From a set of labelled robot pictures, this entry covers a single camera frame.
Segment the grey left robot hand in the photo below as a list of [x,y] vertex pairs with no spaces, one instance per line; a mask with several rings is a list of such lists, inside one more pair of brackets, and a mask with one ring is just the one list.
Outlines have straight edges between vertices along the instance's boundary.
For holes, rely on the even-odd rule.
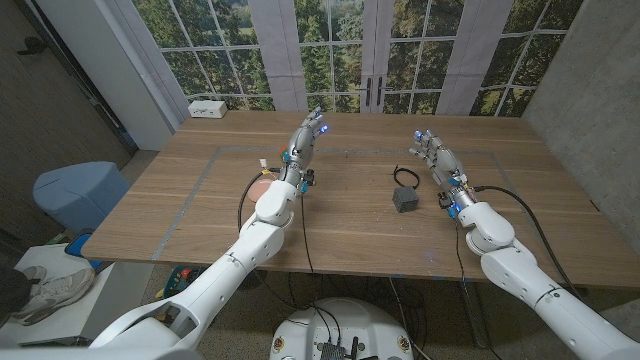
[[298,186],[314,156],[315,140],[327,130],[328,126],[323,123],[322,109],[316,107],[289,140],[284,154],[285,166],[279,177],[281,181]]

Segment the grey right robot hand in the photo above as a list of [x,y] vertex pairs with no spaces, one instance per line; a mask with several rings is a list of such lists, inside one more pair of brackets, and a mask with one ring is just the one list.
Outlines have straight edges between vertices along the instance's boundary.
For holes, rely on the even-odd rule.
[[439,203],[443,209],[452,208],[459,212],[477,202],[462,162],[438,136],[429,129],[417,130],[414,142],[415,146],[409,152],[424,161],[431,171],[441,189]]

